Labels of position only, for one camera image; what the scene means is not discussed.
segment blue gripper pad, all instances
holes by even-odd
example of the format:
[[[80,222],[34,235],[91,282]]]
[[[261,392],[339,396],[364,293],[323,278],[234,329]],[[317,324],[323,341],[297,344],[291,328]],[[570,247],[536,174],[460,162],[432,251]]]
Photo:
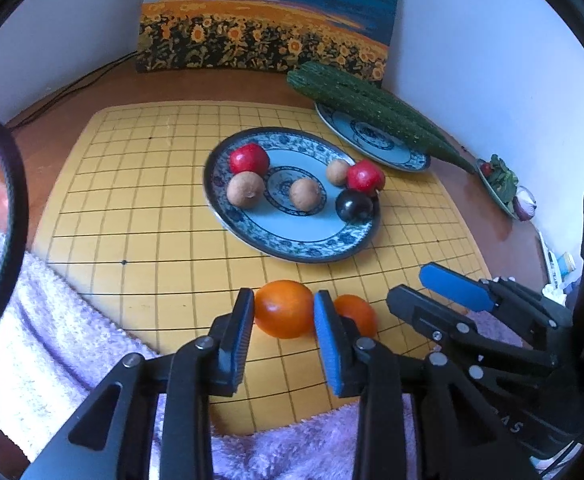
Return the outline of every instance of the blue gripper pad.
[[[326,290],[314,295],[314,326],[325,377],[334,394],[339,396],[345,386],[345,372],[352,366],[352,352],[341,318]]]
[[[494,308],[487,290],[454,270],[430,263],[421,267],[419,278],[425,288],[474,312],[489,312]]]

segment green vegetable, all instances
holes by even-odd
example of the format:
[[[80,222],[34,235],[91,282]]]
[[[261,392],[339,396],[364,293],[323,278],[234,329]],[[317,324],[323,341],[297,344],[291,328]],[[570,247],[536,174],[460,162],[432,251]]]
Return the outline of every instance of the green vegetable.
[[[288,83],[316,102],[343,110],[402,140],[416,152],[455,164],[468,173],[476,169],[426,117],[389,93],[333,67],[313,61],[288,72]]]
[[[509,204],[517,193],[518,178],[514,172],[508,168],[502,158],[492,155],[490,166],[493,171],[486,178],[488,184],[504,204]]]

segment blue and white plate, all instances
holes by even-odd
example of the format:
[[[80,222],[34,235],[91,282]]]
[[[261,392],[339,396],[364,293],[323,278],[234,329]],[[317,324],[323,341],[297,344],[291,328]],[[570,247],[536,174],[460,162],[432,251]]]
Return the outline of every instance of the blue and white plate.
[[[229,158],[249,142],[268,152],[270,169],[264,178],[264,197],[255,208],[242,210],[227,200],[232,178]],[[354,164],[347,153],[319,137],[289,128],[251,128],[223,140],[210,153],[203,170],[204,193],[221,223],[256,250],[292,262],[335,262],[368,245],[381,222],[376,198],[368,222],[347,224],[338,217],[334,202],[342,189],[325,177],[335,158]],[[294,207],[288,197],[290,186],[300,178],[312,178],[321,190],[321,202],[310,212]]]
[[[399,139],[362,123],[344,112],[315,103],[319,117],[341,139],[369,158],[401,171],[425,171],[430,166],[430,156],[413,152]]]

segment yellow board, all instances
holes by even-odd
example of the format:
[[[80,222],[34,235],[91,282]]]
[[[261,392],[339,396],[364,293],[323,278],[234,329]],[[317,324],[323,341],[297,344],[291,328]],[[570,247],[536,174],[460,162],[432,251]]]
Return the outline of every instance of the yellow board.
[[[59,174],[38,226],[35,254],[159,352],[175,352],[206,334],[216,316],[231,310],[242,286],[290,279],[313,292],[326,289],[333,298],[366,298],[378,314],[384,344],[395,352],[427,354],[432,342],[388,312],[387,291],[400,283],[422,289],[419,266],[430,261],[472,278],[488,276],[434,174],[385,168],[383,225],[372,246],[354,258],[314,266],[284,262],[225,231],[203,195],[210,150],[254,126],[318,134],[360,159],[305,108],[233,102],[108,108],[90,120]],[[313,336],[277,340],[255,327],[244,383],[232,399],[211,402],[220,432],[249,434],[346,401],[326,386]]]

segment plate rim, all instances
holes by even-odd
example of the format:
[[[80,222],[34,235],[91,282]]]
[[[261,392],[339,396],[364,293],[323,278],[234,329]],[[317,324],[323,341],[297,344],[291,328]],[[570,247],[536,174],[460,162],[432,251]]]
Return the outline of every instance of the plate rim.
[[[324,105],[323,103],[319,103],[319,102],[314,102],[314,110],[316,111],[317,115],[321,118],[321,120],[323,121],[323,123],[325,123],[325,125],[331,129],[333,131],[333,133],[336,134],[336,136],[339,137],[339,139],[344,140],[345,142],[347,142],[350,146],[352,146],[352,148],[354,148],[355,150],[357,150],[358,152],[362,153],[365,156],[368,156],[369,158],[371,158],[372,160],[376,160],[379,164],[383,164],[384,166],[387,166],[388,168],[392,168],[393,170],[397,170],[397,171],[405,171],[405,173],[422,173],[423,171],[427,171],[430,168],[430,164],[432,163],[432,158],[431,156],[425,154],[426,157],[426,163],[425,166],[420,169],[420,170],[410,170],[409,168],[405,168],[404,166],[397,166],[395,164],[392,164],[391,162],[388,162],[387,160],[383,160],[382,158],[373,155],[372,153],[363,151],[363,149],[355,144],[354,142],[352,142],[351,140],[349,140],[347,137],[345,137],[339,130],[337,130],[335,127],[333,127],[326,119],[325,117],[323,117],[323,114],[321,113],[321,111],[319,110],[319,107],[327,107],[329,108],[329,106]]]
[[[302,256],[291,256],[290,254],[287,254],[287,253],[280,253],[278,251],[272,251],[271,249],[266,248],[261,244],[253,244],[252,240],[246,239],[246,237],[243,236],[240,231],[233,229],[231,227],[231,224],[228,221],[228,219],[226,218],[226,215],[219,211],[220,208],[218,208],[217,206],[216,207],[213,206],[213,201],[211,199],[211,193],[210,193],[210,190],[208,189],[212,185],[211,161],[216,160],[218,158],[219,153],[222,152],[226,148],[226,146],[230,143],[230,140],[232,140],[232,142],[235,142],[238,139],[240,140],[244,137],[248,137],[248,136],[251,136],[254,134],[268,133],[268,132],[273,132],[273,131],[280,132],[282,134],[293,134],[293,135],[297,135],[297,136],[300,134],[301,136],[308,137],[309,139],[312,139],[312,140],[315,140],[316,142],[319,142],[323,146],[328,146],[330,149],[335,150],[336,152],[338,152],[342,156],[342,158],[344,158],[344,160],[347,160],[350,165],[355,163],[355,160],[351,156],[349,156],[347,153],[345,153],[338,146],[335,146],[334,144],[332,144],[328,140],[322,139],[319,136],[309,134],[309,133],[304,132],[302,130],[295,130],[293,128],[286,128],[284,126],[256,126],[254,128],[248,128],[246,130],[241,130],[240,132],[232,134],[231,136],[226,137],[225,139],[221,140],[221,142],[218,143],[212,149],[212,151],[208,155],[208,158],[206,159],[206,163],[203,166],[203,176],[202,176],[202,178],[203,178],[203,183],[202,183],[203,184],[203,196],[206,199],[206,203],[208,204],[208,207],[214,213],[214,216],[216,216],[216,218],[221,222],[221,225],[229,233],[231,233],[235,237],[239,238],[239,240],[242,241],[243,243],[245,243],[246,245],[252,247],[253,249],[255,249],[257,251],[260,251],[263,254],[267,254],[268,256],[272,256],[273,258],[278,258],[279,260],[285,260],[287,262],[294,262],[297,264],[329,264],[329,263],[334,263],[334,262],[340,262],[341,260],[345,260],[347,258],[350,258],[350,257],[354,256],[354,254],[357,254],[359,251],[363,250],[372,241],[372,238],[374,238],[374,236],[376,235],[376,232],[378,231],[378,229],[381,225],[381,206],[380,206],[378,195],[372,199],[374,209],[373,209],[373,213],[372,213],[372,225],[370,227],[370,230],[368,231],[368,234],[358,244],[354,245],[351,249],[345,251],[344,253],[339,253],[338,257],[325,257],[325,258],[305,258]]]
[[[518,220],[517,216],[512,211],[510,211],[508,207],[503,203],[503,200],[499,198],[496,192],[492,189],[492,186],[490,186],[490,183],[487,181],[486,177],[483,175],[481,171],[481,165],[484,162],[486,162],[486,160],[483,160],[482,158],[477,158],[475,163],[476,169],[478,170],[477,173],[479,174],[479,177],[481,177],[483,185],[487,188],[488,192],[492,196],[492,199],[499,205],[499,207],[503,211],[505,211],[510,218],[512,218],[513,220]]]

